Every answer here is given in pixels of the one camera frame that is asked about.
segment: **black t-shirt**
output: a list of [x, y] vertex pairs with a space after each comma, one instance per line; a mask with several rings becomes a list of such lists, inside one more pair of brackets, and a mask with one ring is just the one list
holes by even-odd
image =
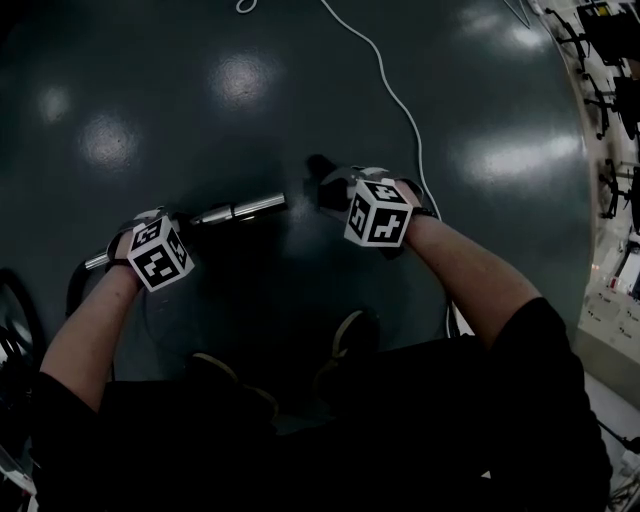
[[[470, 345], [469, 340], [439, 343], [462, 347]], [[412, 358], [419, 354], [408, 353]], [[475, 357], [465, 364], [475, 366]], [[432, 359], [425, 361], [425, 372], [437, 373], [438, 361]], [[438, 389], [436, 376], [430, 390], [414, 386], [404, 392], [411, 396], [407, 403], [414, 404], [413, 409], [424, 407], [432, 416], [424, 425], [435, 425], [433, 430], [419, 422], [418, 428], [402, 424], [414, 422], [415, 410], [411, 420], [394, 410], [391, 421], [371, 419], [377, 429], [362, 421], [356, 428], [347, 418], [344, 425], [339, 420], [317, 431], [322, 436], [289, 436], [295, 443], [274, 442], [265, 431], [246, 436], [237, 423], [216, 430], [219, 421], [216, 411], [208, 409], [207, 395], [186, 397], [170, 383], [154, 398], [146, 398], [150, 394], [144, 390], [139, 397], [129, 397], [124, 413], [101, 410], [98, 415], [56, 380], [40, 374], [32, 436], [38, 501], [43, 512], [186, 510], [187, 503], [212, 510], [245, 504], [326, 508], [351, 503], [427, 510], [603, 511], [611, 467], [584, 391], [582, 365], [547, 301], [536, 299], [521, 308], [493, 348], [477, 358], [477, 367], [463, 370], [473, 374], [465, 386], [477, 388], [469, 394], [476, 411], [465, 425], [468, 439], [460, 434], [464, 429], [457, 429], [453, 439], [437, 430], [450, 418], [434, 415], [429, 407], [434, 401], [446, 402], [442, 397], [448, 391]], [[467, 406], [461, 401], [460, 407]], [[449, 407], [446, 414], [455, 415], [454, 409]], [[337, 446], [333, 439], [344, 432], [359, 441], [360, 452], [348, 453], [349, 443], [332, 450]], [[236, 437], [241, 441], [234, 444], [231, 439]], [[331, 441], [322, 444], [320, 438]], [[467, 471], [481, 467], [465, 458], [472, 457], [479, 444], [488, 454], [483, 463], [491, 480]], [[306, 449], [313, 455], [307, 457]]]

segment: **white wire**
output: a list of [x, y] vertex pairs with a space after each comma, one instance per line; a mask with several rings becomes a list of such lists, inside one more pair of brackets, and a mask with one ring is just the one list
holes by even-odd
[[[241, 5], [245, 1], [247, 1], [247, 0], [240, 0], [236, 5], [236, 11], [238, 11], [238, 13], [240, 13], [240, 14], [247, 14], [247, 13], [251, 12], [253, 9], [255, 9], [255, 7], [256, 7], [256, 5], [258, 3], [258, 0], [252, 0], [251, 6], [249, 6], [249, 8], [247, 8], [247, 9], [243, 10], [241, 8]], [[420, 131], [418, 130], [418, 125], [416, 124], [415, 120], [413, 119], [413, 116], [411, 115], [411, 112], [409, 112], [409, 109], [407, 107], [405, 107], [404, 103], [402, 103], [402, 101], [400, 101], [400, 98], [398, 98], [398, 96], [396, 96], [396, 93], [393, 92], [393, 89], [391, 89], [391, 86], [389, 85], [389, 81], [387, 80], [387, 75], [386, 75], [386, 73], [384, 71], [384, 63], [382, 62], [382, 55], [380, 55], [380, 50], [378, 50], [378, 47], [375, 45], [375, 43], [371, 39], [369, 39], [364, 34], [361, 34], [360, 32], [358, 32], [356, 29], [354, 29], [350, 25], [347, 25], [344, 21], [342, 21], [340, 16], [338, 16], [335, 13], [335, 11], [331, 8], [331, 6], [327, 3], [326, 0], [320, 0], [320, 1], [327, 8], [327, 10], [331, 14], [331, 16], [333, 16], [335, 18], [335, 20], [338, 23], [340, 23], [340, 25], [342, 25], [344, 28], [346, 28], [352, 34], [358, 36], [360, 39], [362, 39], [363, 41], [368, 43], [369, 46], [371, 46], [371, 48], [373, 48], [373, 51], [375, 52], [376, 57], [378, 58], [378, 65], [380, 67], [380, 77], [382, 78], [382, 82], [384, 83], [384, 86], [387, 88], [387, 92], [389, 93], [389, 95], [393, 98], [393, 100], [396, 102], [396, 104], [402, 109], [402, 111], [407, 116], [407, 119], [409, 119], [409, 122], [411, 123], [413, 131], [414, 131], [414, 133], [416, 135], [416, 142], [418, 144], [418, 170], [420, 171], [420, 181], [422, 183], [422, 188], [424, 189], [425, 194], [427, 194], [427, 197], [431, 201], [431, 205], [433, 206], [433, 209], [434, 209], [435, 214], [437, 215], [438, 219], [440, 219], [442, 221], [442, 214], [440, 213], [440, 209], [438, 208], [438, 204], [436, 203], [436, 200], [434, 199], [433, 194], [431, 194], [431, 191], [429, 190], [429, 187], [427, 186], [427, 182], [426, 182], [426, 180], [424, 178], [424, 166], [422, 164], [422, 152], [423, 152], [422, 151], [422, 137], [420, 136]], [[447, 333], [447, 338], [451, 337], [451, 332], [450, 332], [450, 329], [449, 329], [449, 322], [450, 322], [450, 316], [451, 316], [450, 309], [451, 308], [447, 306], [447, 314], [446, 314], [446, 319], [445, 319], [445, 329], [446, 329], [446, 333]]]
[[258, 5], [258, 0], [251, 0], [251, 5], [246, 9], [243, 9], [242, 4], [247, 1], [248, 0], [238, 1], [238, 3], [236, 4], [236, 11], [238, 11], [238, 14], [249, 14], [251, 11], [253, 11], [256, 8], [256, 5]]
[[384, 64], [382, 62], [382, 55], [380, 55], [380, 51], [378, 50], [378, 47], [367, 36], [361, 34], [356, 29], [350, 27], [344, 21], [342, 21], [342, 19], [340, 19], [340, 17], [329, 6], [329, 4], [326, 2], [326, 0], [320, 0], [320, 1], [327, 8], [327, 10], [331, 13], [331, 15], [336, 19], [336, 21], [338, 23], [340, 23], [340, 25], [342, 25], [344, 28], [346, 28], [352, 34], [355, 34], [356, 36], [358, 36], [363, 41], [366, 41], [369, 44], [369, 46], [371, 46], [371, 48], [373, 48], [373, 51], [376, 53], [376, 57], [378, 57], [378, 65], [380, 66], [380, 77], [382, 78], [382, 82], [384, 83], [384, 86], [387, 88], [387, 91], [389, 92], [389, 94], [391, 95], [393, 100], [398, 104], [398, 106], [406, 114], [407, 119], [409, 119], [409, 122], [411, 123], [411, 126], [413, 127], [413, 131], [416, 134], [416, 141], [418, 143], [418, 169], [420, 171], [420, 181], [422, 182], [422, 187], [424, 188], [425, 194], [427, 194], [427, 197], [431, 201], [431, 204], [433, 206], [433, 209], [435, 210], [436, 215], [438, 216], [438, 219], [442, 220], [442, 215], [440, 214], [440, 210], [438, 208], [438, 205], [436, 204], [436, 200], [433, 198], [433, 195], [431, 194], [431, 191], [429, 190], [429, 187], [427, 187], [427, 182], [424, 179], [424, 168], [423, 168], [423, 165], [422, 165], [422, 137], [420, 137], [420, 132], [418, 131], [418, 126], [416, 125], [416, 122], [414, 121], [413, 116], [411, 115], [411, 112], [409, 112], [409, 109], [404, 106], [404, 103], [402, 103], [400, 101], [400, 99], [396, 96], [396, 93], [394, 93], [393, 89], [391, 89], [391, 86], [389, 85], [389, 82], [387, 81], [387, 75], [384, 72]]

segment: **silver metal tube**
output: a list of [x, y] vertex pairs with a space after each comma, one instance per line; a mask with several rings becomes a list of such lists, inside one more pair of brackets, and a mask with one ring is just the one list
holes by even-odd
[[93, 258], [85, 261], [84, 267], [87, 270], [92, 270], [94, 268], [102, 267], [103, 265], [106, 265], [108, 262], [109, 262], [109, 256], [107, 256], [107, 253], [104, 252], [102, 254], [99, 254], [98, 256], [94, 256]]
[[191, 219], [191, 225], [200, 226], [206, 224], [212, 226], [232, 219], [246, 220], [257, 215], [263, 215], [271, 209], [280, 208], [286, 204], [287, 200], [284, 194], [275, 194], [257, 201], [240, 203], [236, 206], [221, 206]]
[[258, 214], [267, 213], [266, 210], [278, 208], [287, 204], [284, 194], [265, 197], [250, 203], [240, 203], [233, 209], [234, 217], [238, 220], [246, 219]]
[[199, 226], [201, 224], [207, 224], [211, 226], [214, 224], [227, 222], [228, 220], [232, 220], [232, 219], [233, 219], [233, 211], [231, 210], [231, 206], [225, 205], [225, 206], [221, 206], [220, 208], [216, 208], [215, 210], [210, 210], [208, 212], [205, 212], [202, 215], [198, 215], [197, 217], [191, 219], [191, 225]]

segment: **dark floor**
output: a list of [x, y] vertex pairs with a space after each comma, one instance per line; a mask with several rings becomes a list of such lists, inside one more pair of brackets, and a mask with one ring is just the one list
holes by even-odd
[[[118, 378], [175, 376], [194, 350], [247, 373], [306, 375], [361, 305], [379, 312], [385, 348], [443, 334], [442, 291], [417, 258], [351, 245], [305, 195], [313, 153], [417, 177], [413, 133], [374, 54], [319, 1], [260, 0], [246, 16], [235, 0], [42, 4], [0, 53], [0, 266], [23, 278], [49, 338], [73, 268], [122, 221], [279, 191], [287, 213], [217, 235], [224, 256], [195, 257], [188, 279], [137, 303]], [[527, 30], [501, 0], [332, 4], [380, 47], [445, 220], [577, 323], [587, 162], [538, 20]]]

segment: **foot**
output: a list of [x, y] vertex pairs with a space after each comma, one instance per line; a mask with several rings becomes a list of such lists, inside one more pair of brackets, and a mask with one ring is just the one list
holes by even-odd
[[269, 421], [278, 415], [277, 400], [265, 390], [242, 384], [236, 373], [222, 361], [198, 352], [187, 361], [187, 379], [196, 385], [209, 389], [240, 388], [247, 406], [268, 417]]
[[321, 382], [344, 361], [354, 361], [374, 354], [380, 342], [380, 321], [369, 309], [359, 309], [345, 318], [333, 337], [331, 359], [318, 371], [313, 381], [313, 389], [318, 396]]
[[369, 309], [359, 309], [345, 318], [333, 337], [331, 357], [340, 360], [375, 353], [380, 342], [378, 315]]

